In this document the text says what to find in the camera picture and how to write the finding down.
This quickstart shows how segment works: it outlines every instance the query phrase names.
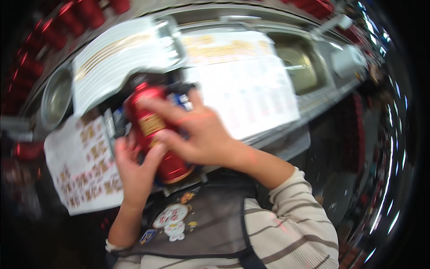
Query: red bottle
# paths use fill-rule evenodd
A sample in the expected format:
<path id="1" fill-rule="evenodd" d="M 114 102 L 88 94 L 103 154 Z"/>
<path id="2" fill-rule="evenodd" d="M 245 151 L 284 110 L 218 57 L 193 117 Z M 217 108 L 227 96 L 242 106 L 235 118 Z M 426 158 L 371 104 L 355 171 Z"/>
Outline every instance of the red bottle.
<path id="1" fill-rule="evenodd" d="M 141 97 L 165 99 L 165 89 L 164 85 L 154 85 L 147 81 L 141 81 L 135 87 L 135 92 L 124 101 L 125 114 L 132 123 L 137 141 L 145 154 L 158 143 L 154 135 L 159 130 L 166 128 L 178 131 L 174 126 L 158 117 L 157 114 L 144 109 L 139 104 Z M 168 151 L 158 167 L 158 174 L 164 184 L 172 184 L 188 176 L 193 169 L 194 166 L 187 167 L 182 159 Z"/>

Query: white paper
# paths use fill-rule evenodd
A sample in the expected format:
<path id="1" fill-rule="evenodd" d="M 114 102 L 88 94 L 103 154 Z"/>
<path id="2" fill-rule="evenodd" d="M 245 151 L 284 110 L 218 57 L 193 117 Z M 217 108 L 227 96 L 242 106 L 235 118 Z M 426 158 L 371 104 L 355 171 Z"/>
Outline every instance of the white paper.
<path id="1" fill-rule="evenodd" d="M 192 67 L 184 70 L 184 76 L 198 85 L 205 105 L 219 114 L 233 138 L 244 139 L 300 118 L 291 78 L 272 40 L 253 31 L 211 35 L 212 39 L 206 37 L 203 42 L 214 42 L 203 47 L 213 45 L 220 53 L 203 51 L 203 56 L 189 56 L 187 66 Z M 199 38 L 192 37 L 186 47 L 199 44 Z M 222 55 L 219 47 L 231 45 L 233 40 L 248 42 L 252 51 L 239 49 L 239 54 Z"/>
<path id="2" fill-rule="evenodd" d="M 120 23 L 94 39 L 72 62 L 74 114 L 118 92 L 131 72 L 171 66 L 162 42 L 149 18 Z"/>
<path id="3" fill-rule="evenodd" d="M 123 185 L 101 116 L 87 125 L 70 117 L 48 135 L 44 149 L 55 190 L 71 216 L 121 205 Z"/>

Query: person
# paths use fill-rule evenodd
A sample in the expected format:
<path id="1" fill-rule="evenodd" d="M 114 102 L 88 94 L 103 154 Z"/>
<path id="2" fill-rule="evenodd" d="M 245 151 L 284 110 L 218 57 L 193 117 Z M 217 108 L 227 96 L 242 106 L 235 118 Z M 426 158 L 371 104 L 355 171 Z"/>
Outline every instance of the person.
<path id="1" fill-rule="evenodd" d="M 191 111 L 172 106 L 161 99 L 140 100 L 147 110 L 185 129 L 189 134 L 188 140 L 168 129 L 158 131 L 156 139 L 159 143 L 148 152 L 142 165 L 136 162 L 140 148 L 135 145 L 134 139 L 120 137 L 116 140 L 115 158 L 123 181 L 124 200 L 109 231 L 106 249 L 112 253 L 121 253 L 134 247 L 136 251 L 119 255 L 114 268 L 338 268 L 336 230 L 322 206 L 312 196 L 312 188 L 304 179 L 304 172 L 276 156 L 231 138 L 216 113 L 203 105 L 195 89 L 189 91 L 188 98 L 193 105 Z M 248 174 L 270 190 L 272 210 L 262 209 L 256 199 L 248 197 L 223 204 L 224 200 L 239 192 L 238 189 L 228 192 L 227 185 L 221 192 L 215 191 L 215 195 L 222 196 L 226 192 L 228 195 L 210 204 L 209 200 L 216 199 L 208 199 L 212 195 L 209 190 L 193 204 L 193 210 L 197 210 L 200 205 L 204 205 L 204 209 L 195 215 L 187 215 L 187 218 L 195 218 L 199 214 L 210 217 L 209 210 L 225 211 L 242 204 L 242 209 L 237 207 L 242 210 L 240 214 L 231 214 L 224 221 L 228 223 L 226 226 L 217 226 L 222 225 L 223 221 L 209 220 L 208 225 L 198 230 L 204 219 L 201 217 L 190 222 L 197 226 L 185 231 L 182 241 L 177 236 L 173 238 L 174 242 L 170 242 L 172 237 L 164 235 L 163 229 L 159 228 L 154 229 L 158 239 L 149 241 L 151 237 L 145 235 L 139 244 L 144 232 L 141 231 L 142 211 L 151 192 L 158 164 L 168 150 L 192 164 L 217 165 Z M 219 214 L 218 218 L 227 217 Z M 239 232 L 232 231 L 236 228 L 240 230 L 240 225 L 237 226 L 233 221 L 235 218 L 244 220 L 243 238 Z M 178 225 L 166 227 L 178 228 Z M 220 244 L 222 247 L 211 246 L 224 237 L 225 243 Z M 244 247 L 235 245 L 239 241 L 244 242 Z M 229 246 L 229 249 L 222 249 L 225 246 Z"/>

